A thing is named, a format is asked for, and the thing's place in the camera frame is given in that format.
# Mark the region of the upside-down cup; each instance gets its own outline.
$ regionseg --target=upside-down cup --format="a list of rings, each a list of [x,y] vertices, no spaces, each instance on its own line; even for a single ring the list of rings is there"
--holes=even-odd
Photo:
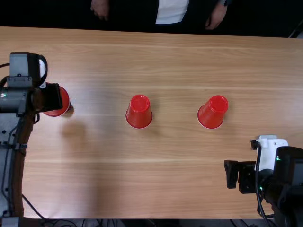
[[[51,111],[46,111],[43,112],[44,114],[51,116],[51,117],[59,117],[70,110],[72,110],[72,105],[70,102],[70,97],[67,93],[67,91],[63,87],[59,87],[60,94],[61,94],[61,99],[62,99],[62,108],[59,110],[51,110]]]
[[[147,127],[152,122],[151,104],[148,97],[135,95],[125,114],[126,121],[136,129]]]
[[[223,123],[227,110],[227,99],[223,96],[214,96],[198,110],[198,121],[208,129],[216,129]]]

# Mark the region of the white shirt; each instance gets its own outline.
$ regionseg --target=white shirt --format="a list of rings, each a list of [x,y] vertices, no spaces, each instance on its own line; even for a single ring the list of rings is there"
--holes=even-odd
[[[159,0],[156,24],[173,24],[181,22],[189,0]]]

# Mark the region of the person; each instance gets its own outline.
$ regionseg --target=person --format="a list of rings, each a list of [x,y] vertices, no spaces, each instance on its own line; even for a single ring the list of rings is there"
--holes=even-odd
[[[100,20],[118,30],[192,33],[216,29],[231,0],[91,0]]]

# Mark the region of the wooden table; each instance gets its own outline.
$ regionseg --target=wooden table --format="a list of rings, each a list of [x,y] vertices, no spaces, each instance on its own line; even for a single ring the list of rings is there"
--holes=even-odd
[[[75,109],[42,115],[29,141],[23,193],[46,217],[258,218],[223,161],[255,160],[260,134],[303,147],[303,40],[1,27],[0,46],[0,63],[44,55]],[[154,119],[136,130],[125,111],[140,93]],[[208,130],[196,113],[217,94],[230,108]]]

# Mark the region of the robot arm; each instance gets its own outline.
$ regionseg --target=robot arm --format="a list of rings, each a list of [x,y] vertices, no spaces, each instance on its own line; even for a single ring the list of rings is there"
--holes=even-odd
[[[41,62],[46,68],[43,75]],[[10,75],[0,83],[0,218],[23,216],[22,175],[29,136],[39,112],[62,108],[59,85],[43,84],[46,76],[43,56],[10,54]]]
[[[241,193],[257,192],[254,185],[258,174],[260,201],[271,204],[278,226],[298,227],[303,224],[303,149],[287,145],[286,140],[273,135],[259,136],[251,141],[252,149],[261,148],[258,172],[256,162],[225,160],[224,167],[227,187],[236,188],[238,181]]]

